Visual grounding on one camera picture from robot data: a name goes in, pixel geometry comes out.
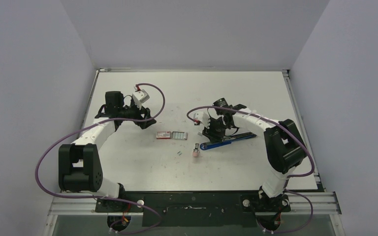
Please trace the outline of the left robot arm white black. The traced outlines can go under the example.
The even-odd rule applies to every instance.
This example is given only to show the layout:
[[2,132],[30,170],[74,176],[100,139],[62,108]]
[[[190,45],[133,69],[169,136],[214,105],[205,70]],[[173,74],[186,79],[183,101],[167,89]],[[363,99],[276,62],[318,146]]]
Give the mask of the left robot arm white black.
[[142,89],[131,95],[129,105],[124,103],[120,91],[105,94],[105,103],[94,118],[95,126],[83,132],[71,144],[59,148],[59,187],[63,191],[90,192],[109,197],[108,205],[119,212],[126,208],[127,198],[122,195],[124,187],[104,177],[98,151],[115,133],[123,119],[131,119],[141,129],[156,123],[149,108],[143,103],[149,95]]

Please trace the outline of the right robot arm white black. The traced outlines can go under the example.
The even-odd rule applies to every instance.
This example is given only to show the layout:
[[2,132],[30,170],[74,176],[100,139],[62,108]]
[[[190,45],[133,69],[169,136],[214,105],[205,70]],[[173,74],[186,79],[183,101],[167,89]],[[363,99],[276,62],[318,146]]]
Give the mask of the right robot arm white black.
[[193,115],[197,125],[203,125],[202,135],[209,139],[200,144],[202,150],[228,145],[235,141],[261,136],[264,138],[270,175],[259,189],[259,206],[270,211],[278,205],[278,196],[286,188],[288,176],[307,154],[296,124],[263,117],[242,104],[229,105],[224,98],[213,103],[218,118],[208,112]]

